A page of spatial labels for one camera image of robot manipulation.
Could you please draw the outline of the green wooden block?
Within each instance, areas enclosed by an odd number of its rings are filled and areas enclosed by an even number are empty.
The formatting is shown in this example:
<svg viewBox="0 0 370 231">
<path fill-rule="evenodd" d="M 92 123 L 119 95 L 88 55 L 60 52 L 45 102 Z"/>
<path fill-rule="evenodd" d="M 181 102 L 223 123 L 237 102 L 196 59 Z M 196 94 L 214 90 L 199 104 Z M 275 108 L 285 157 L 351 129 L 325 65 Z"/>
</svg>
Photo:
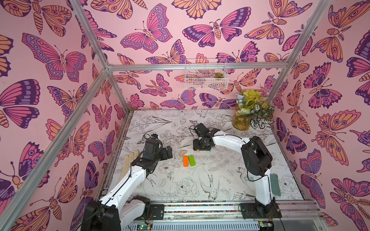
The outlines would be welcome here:
<svg viewBox="0 0 370 231">
<path fill-rule="evenodd" d="M 188 160 L 189 160 L 189 164 L 191 167 L 194 167 L 196 165 L 196 162 L 193 156 L 189 156 Z"/>
</svg>

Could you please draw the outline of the natural wood triangle block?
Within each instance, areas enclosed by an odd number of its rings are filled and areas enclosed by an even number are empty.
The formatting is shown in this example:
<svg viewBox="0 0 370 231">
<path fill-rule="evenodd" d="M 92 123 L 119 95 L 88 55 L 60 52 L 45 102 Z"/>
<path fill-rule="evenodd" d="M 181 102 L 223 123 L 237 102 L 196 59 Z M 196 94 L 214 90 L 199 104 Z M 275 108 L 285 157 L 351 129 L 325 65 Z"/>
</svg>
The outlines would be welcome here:
<svg viewBox="0 0 370 231">
<path fill-rule="evenodd" d="M 187 150 L 181 150 L 180 151 L 180 157 L 184 157 L 188 153 Z"/>
</svg>

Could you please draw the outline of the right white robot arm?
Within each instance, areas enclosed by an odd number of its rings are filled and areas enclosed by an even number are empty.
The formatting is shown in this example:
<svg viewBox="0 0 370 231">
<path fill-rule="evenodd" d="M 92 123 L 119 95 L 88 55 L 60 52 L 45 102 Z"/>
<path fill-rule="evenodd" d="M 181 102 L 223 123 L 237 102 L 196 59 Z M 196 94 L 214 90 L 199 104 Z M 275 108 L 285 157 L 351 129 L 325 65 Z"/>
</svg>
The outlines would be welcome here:
<svg viewBox="0 0 370 231">
<path fill-rule="evenodd" d="M 254 203 L 241 203 L 238 211 L 247 218 L 282 218 L 281 211 L 272 192 L 271 162 L 273 157 L 262 140 L 253 136 L 242 138 L 219 129 L 206 128 L 202 123 L 190 129 L 198 136 L 193 140 L 195 151 L 209 151 L 215 146 L 223 146 L 240 153 L 246 167 L 248 181 L 255 184 Z"/>
</svg>

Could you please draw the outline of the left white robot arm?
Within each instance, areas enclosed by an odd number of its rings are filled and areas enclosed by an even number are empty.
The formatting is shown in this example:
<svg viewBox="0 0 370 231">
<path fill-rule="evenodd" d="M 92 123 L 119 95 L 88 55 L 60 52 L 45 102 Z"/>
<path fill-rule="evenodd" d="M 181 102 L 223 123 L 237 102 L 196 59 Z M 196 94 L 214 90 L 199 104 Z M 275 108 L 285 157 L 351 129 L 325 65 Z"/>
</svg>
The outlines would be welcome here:
<svg viewBox="0 0 370 231">
<path fill-rule="evenodd" d="M 98 201 L 90 202 L 79 231 L 123 231 L 134 220 L 146 223 L 155 214 L 150 199 L 132 193 L 152 174 L 160 161 L 173 158 L 172 147 L 152 136 L 143 150 L 130 163 L 130 168 L 120 182 Z"/>
</svg>

